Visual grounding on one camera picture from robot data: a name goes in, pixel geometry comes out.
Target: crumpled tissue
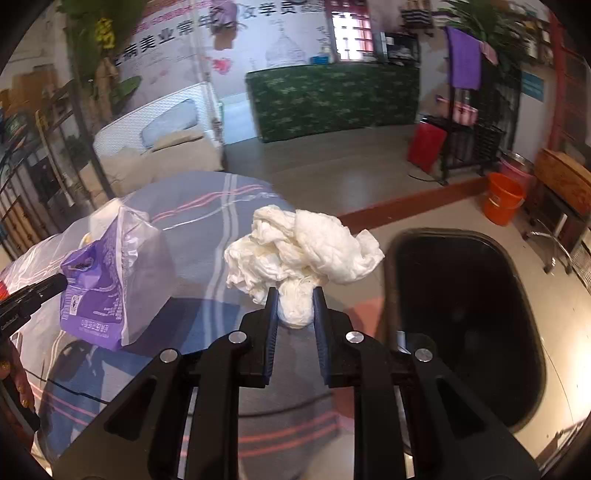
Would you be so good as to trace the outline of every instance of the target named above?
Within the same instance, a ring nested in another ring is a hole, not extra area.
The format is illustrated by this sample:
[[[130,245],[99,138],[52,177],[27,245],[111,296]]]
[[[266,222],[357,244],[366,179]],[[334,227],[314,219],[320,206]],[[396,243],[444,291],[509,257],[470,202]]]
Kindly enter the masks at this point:
[[[369,275],[384,259],[367,230],[353,237],[336,217],[268,205],[254,212],[252,232],[224,252],[228,287],[264,305],[270,287],[279,291],[279,317],[303,328],[314,319],[312,291],[329,281],[347,284]]]

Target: plastic bag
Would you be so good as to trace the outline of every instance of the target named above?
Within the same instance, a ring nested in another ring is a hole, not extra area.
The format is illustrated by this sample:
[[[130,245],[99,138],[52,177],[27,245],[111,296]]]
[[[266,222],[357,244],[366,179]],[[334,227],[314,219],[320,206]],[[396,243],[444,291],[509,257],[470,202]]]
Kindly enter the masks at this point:
[[[121,206],[105,233],[71,253],[61,270],[62,330],[110,350],[135,342],[176,285],[164,234]]]

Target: orange bucket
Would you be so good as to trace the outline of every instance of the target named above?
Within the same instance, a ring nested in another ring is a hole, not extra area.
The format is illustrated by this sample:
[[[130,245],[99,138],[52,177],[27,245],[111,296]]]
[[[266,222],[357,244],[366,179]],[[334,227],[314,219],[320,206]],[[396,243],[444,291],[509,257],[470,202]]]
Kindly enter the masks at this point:
[[[484,203],[484,214],[491,222],[505,226],[523,205],[525,191],[518,182],[500,173],[491,173],[488,180],[488,198]]]

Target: pink trash can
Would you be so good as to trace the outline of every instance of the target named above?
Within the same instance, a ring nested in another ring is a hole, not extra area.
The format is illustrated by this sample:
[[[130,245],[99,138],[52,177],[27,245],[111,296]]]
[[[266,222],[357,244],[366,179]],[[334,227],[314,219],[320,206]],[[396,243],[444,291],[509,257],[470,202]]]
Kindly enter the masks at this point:
[[[523,188],[526,196],[535,186],[535,176],[521,171],[518,168],[515,168],[504,158],[501,159],[501,169],[499,172],[519,183],[519,185],[521,185],[521,187]]]

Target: green plant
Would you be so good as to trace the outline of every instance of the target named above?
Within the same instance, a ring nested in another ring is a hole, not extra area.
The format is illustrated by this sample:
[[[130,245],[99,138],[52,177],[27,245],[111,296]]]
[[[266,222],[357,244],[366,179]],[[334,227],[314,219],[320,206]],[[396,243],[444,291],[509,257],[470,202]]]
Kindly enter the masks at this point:
[[[61,0],[72,69],[86,95],[98,103],[103,121],[111,121],[137,90],[141,77],[116,82],[115,54],[129,40],[147,0]]]
[[[130,77],[123,82],[116,83],[111,90],[111,105],[113,105],[113,113],[119,115],[127,100],[131,98],[134,92],[138,89],[142,77]]]
[[[528,34],[516,20],[508,18],[491,4],[490,0],[444,0],[449,8],[439,10],[452,15],[447,24],[487,42],[496,50],[502,73],[512,67],[521,68],[523,62],[531,62],[527,54]]]

